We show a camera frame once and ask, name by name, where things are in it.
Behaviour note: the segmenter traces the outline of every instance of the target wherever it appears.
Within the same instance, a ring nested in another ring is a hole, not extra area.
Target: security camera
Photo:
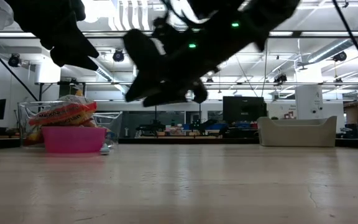
[[[122,62],[124,60],[124,53],[122,49],[116,49],[115,53],[112,55],[112,59],[115,62]]]
[[[7,64],[11,67],[18,68],[22,66],[22,61],[20,60],[19,54],[12,54],[9,60],[7,61]]]
[[[335,62],[343,62],[347,59],[347,54],[345,52],[341,52],[333,57]]]

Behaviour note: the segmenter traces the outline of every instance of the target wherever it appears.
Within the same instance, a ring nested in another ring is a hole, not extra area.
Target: ceiling camera
[[[124,60],[124,53],[122,49],[116,49],[115,53],[112,55],[112,59],[115,62],[122,62]]]
[[[22,65],[19,54],[12,54],[7,64],[11,67],[18,68]]]

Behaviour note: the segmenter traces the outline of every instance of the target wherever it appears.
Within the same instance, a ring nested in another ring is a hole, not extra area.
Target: fluorescent light
[[[29,37],[35,37],[34,34],[29,33],[29,32],[0,32],[0,38],[4,38],[4,37],[8,37],[8,38],[29,38]]]
[[[352,34],[357,37],[358,36],[358,32],[352,32]],[[349,35],[349,33],[347,31],[340,31],[340,32],[302,32],[301,34],[302,36],[314,36],[314,35],[318,35],[318,36],[341,36],[341,37],[347,37]]]
[[[291,36],[293,32],[287,32],[287,31],[271,31],[271,36]]]
[[[109,82],[106,82],[106,83],[104,83],[104,82],[87,82],[86,84],[87,85],[110,85],[111,83],[109,83]]]

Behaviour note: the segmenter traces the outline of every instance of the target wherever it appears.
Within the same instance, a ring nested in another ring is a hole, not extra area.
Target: snack bag
[[[30,118],[30,126],[90,126],[96,102],[83,96],[68,95],[58,99],[50,108]]]
[[[96,127],[93,113],[96,102],[83,96],[67,95],[51,102],[43,110],[29,116],[25,145],[43,143],[42,126],[85,126]]]

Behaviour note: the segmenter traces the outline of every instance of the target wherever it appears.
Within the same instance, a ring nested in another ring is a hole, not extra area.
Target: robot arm
[[[98,51],[77,27],[85,19],[81,0],[5,0],[14,11],[14,20],[24,32],[31,32],[50,50],[59,66],[74,65],[90,70],[98,66],[89,58]]]
[[[184,32],[170,26],[167,17],[157,18],[152,37],[163,44],[165,55],[160,55],[154,43],[140,30],[132,29],[124,36],[127,53],[137,65],[139,74],[126,94],[126,101],[145,98],[144,106],[187,102],[185,94],[191,90],[194,101],[202,103],[207,91],[200,78],[209,71],[218,70],[220,63],[251,43],[260,50],[265,47],[269,32],[294,13],[300,0],[251,0],[243,11],[237,10],[243,1],[226,1],[221,7],[194,5],[196,15],[217,10],[204,24],[194,24]],[[164,0],[167,8],[170,5]]]

